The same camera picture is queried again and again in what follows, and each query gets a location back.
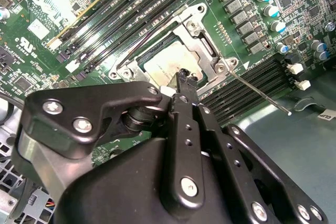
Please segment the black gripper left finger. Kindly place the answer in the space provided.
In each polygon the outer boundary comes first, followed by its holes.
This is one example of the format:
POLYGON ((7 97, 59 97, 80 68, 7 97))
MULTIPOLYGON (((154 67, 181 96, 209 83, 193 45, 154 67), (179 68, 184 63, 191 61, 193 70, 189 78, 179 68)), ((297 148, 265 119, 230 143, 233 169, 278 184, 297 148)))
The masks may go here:
POLYGON ((107 177, 91 165, 93 150, 115 138, 150 131, 165 139, 161 203, 199 209, 205 200, 201 158, 203 106, 197 78, 182 69, 166 88, 146 81, 37 91, 26 100, 17 150, 57 208, 91 204, 89 190, 107 177))

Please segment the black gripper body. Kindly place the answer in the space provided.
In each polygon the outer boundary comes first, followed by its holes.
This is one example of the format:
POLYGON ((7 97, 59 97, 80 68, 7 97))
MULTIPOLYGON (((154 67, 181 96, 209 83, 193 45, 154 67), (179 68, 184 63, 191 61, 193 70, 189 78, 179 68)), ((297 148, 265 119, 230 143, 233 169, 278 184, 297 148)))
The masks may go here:
POLYGON ((147 140, 76 179, 63 193, 54 223, 232 223, 212 160, 202 157, 204 206, 188 219, 160 201, 170 138, 147 140))

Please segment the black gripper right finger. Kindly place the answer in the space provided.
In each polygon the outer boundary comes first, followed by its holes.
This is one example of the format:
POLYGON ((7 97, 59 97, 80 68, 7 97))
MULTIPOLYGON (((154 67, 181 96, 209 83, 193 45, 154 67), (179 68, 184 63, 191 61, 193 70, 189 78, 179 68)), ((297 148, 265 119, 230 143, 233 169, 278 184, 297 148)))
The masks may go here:
POLYGON ((242 129, 220 127, 195 88, 191 98, 206 152, 206 198, 190 223, 328 223, 323 210, 242 129))

